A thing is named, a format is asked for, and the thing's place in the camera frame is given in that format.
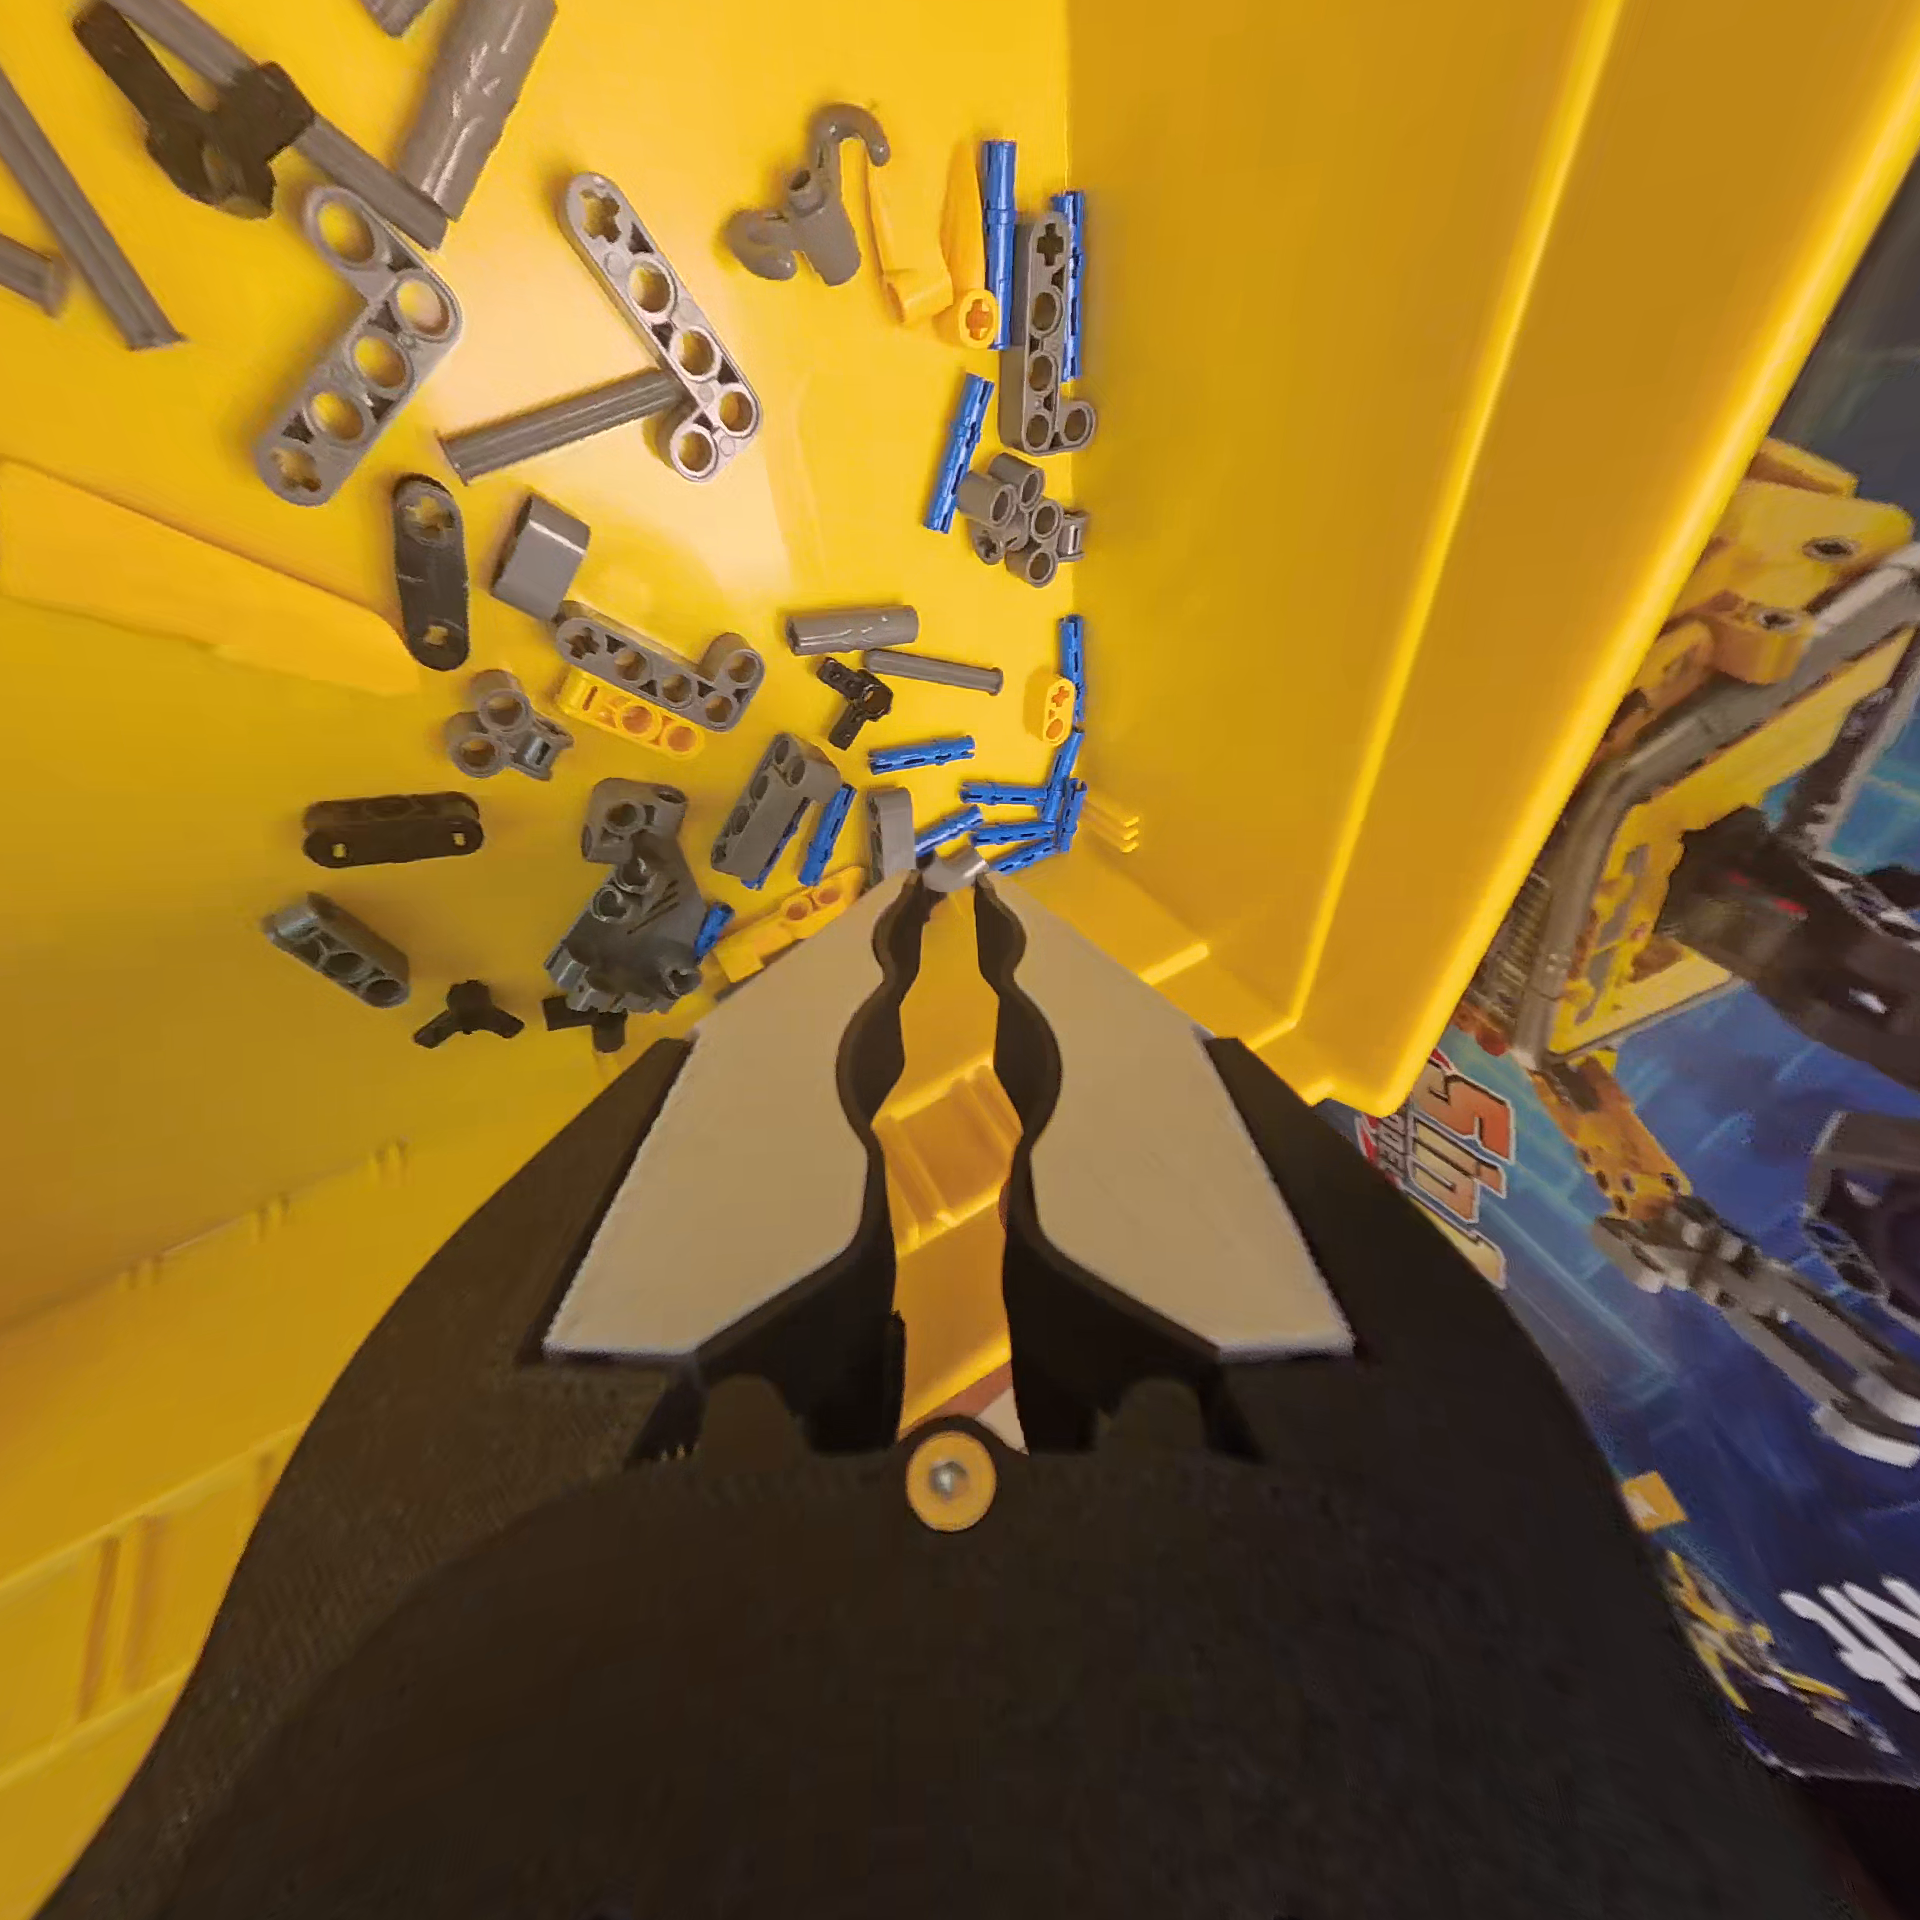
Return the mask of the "pile of small lego pieces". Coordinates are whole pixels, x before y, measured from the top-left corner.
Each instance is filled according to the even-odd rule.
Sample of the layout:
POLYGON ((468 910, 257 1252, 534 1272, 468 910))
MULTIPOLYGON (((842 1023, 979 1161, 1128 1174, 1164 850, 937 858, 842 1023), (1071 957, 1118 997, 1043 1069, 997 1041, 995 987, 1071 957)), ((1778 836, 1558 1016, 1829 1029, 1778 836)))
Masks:
POLYGON ((588 775, 473 775, 479 670, 588 675, 557 621, 473 594, 465 664, 407 639, 397 487, 465 555, 521 509, 588 525, 560 596, 682 657, 692 883, 754 750, 824 743, 785 664, 801 589, 929 589, 929 487, 989 323, 942 317, 1011 137, 1069 161, 1069 3, 112 3, 198 76, 208 30, 315 103, 272 215, 192 199, 82 3, 6 3, 6 84, 82 161, 165 340, 99 295, 6 308, 6 1090, 407 1074, 410 997, 321 987, 263 919, 310 890, 414 987, 551 994, 588 890, 588 775))

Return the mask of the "blue robot kit box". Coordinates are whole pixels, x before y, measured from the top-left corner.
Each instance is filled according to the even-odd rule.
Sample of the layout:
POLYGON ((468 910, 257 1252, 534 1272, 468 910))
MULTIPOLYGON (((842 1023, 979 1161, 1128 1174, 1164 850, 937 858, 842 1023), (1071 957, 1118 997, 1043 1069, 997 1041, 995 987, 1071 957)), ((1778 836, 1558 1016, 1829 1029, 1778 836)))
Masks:
POLYGON ((1914 1786, 1920 209, 1859 250, 1392 1113, 1767 1767, 1914 1786))

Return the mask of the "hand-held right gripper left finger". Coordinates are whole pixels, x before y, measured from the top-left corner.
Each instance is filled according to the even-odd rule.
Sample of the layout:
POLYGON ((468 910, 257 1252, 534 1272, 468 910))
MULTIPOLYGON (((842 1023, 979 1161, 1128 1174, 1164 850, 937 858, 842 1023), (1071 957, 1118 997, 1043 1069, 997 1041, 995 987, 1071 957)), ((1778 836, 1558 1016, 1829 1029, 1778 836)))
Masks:
POLYGON ((888 1330, 876 1116, 904 1074, 921 946, 925 878, 888 874, 692 1025, 541 1330, 547 1358, 717 1358, 837 1287, 856 1330, 888 1330))

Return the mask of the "yellow plastic bin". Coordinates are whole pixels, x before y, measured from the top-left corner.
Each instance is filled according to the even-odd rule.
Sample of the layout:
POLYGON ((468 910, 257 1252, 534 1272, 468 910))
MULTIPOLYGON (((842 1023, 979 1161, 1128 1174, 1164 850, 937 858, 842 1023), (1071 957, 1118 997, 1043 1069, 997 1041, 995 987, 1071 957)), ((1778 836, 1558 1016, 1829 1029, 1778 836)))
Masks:
POLYGON ((1006 695, 909 738, 1043 768, 1026 690, 1089 625, 1089 825, 1030 890, 1308 1098, 1395 1109, 1593 735, 1914 156, 1914 3, 557 3, 429 255, 465 339, 327 506, 249 446, 352 313, 303 231, 192 205, 82 54, 6 3, 6 76, 175 347, 77 282, 6 295, 6 1914, 133 1786, 294 1451, 441 1234, 635 1069, 541 1029, 593 780, 485 780, 473 858, 324 874, 303 813, 458 791, 465 675, 397 641, 393 485, 441 435, 641 369, 560 231, 606 171, 763 397, 712 485, 641 429, 465 493, 593 528, 583 604, 770 685, 692 760, 692 837, 828 711, 780 615, 912 604, 1006 695), (965 356, 876 271, 744 272, 824 102, 894 140, 899 260, 948 165, 1081 187, 1089 555, 1023 589, 929 533, 965 356))

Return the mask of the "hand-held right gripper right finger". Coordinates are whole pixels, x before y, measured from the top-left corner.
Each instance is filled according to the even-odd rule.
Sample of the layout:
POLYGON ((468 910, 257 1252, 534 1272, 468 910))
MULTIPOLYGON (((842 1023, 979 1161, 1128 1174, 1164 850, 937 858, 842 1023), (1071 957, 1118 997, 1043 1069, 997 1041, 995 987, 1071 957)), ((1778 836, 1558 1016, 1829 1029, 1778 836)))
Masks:
POLYGON ((1347 1358, 1354 1330, 1214 1035, 1026 883, 975 883, 975 955, 1023 1121, 1011 1246, 1205 1358, 1347 1358))

